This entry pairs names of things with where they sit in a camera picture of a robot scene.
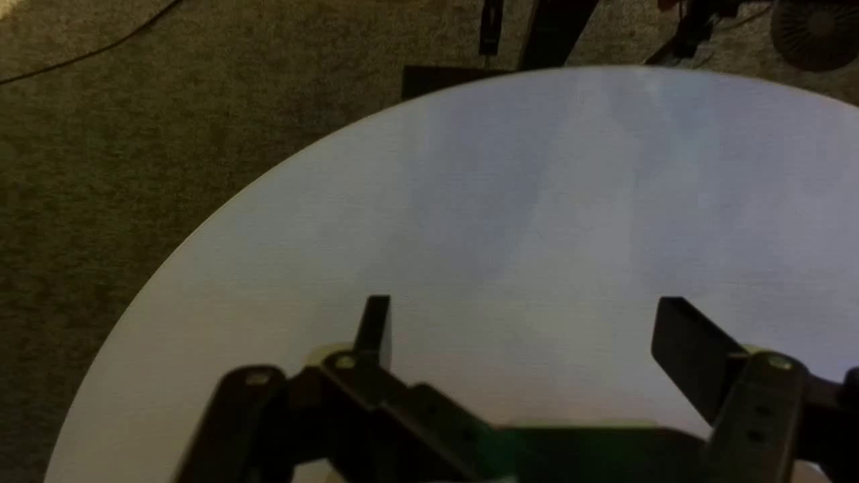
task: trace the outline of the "black metal bracket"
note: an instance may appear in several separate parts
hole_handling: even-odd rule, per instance
[[[599,0],[537,0],[517,71],[560,68]]]
[[[481,14],[481,56],[497,56],[504,28],[504,0],[484,0]]]
[[[680,64],[692,58],[697,45],[713,36],[713,20],[737,16],[740,0],[689,0],[674,38],[661,45],[645,64]]]
[[[653,354],[708,441],[674,430],[491,427],[444,391],[395,379],[390,297],[368,301],[355,347],[295,379],[254,364],[227,372],[176,483],[284,483],[328,458],[352,483],[786,483],[794,458],[833,483],[857,480],[859,371],[842,387],[797,360],[750,354],[682,297],[658,309]]]

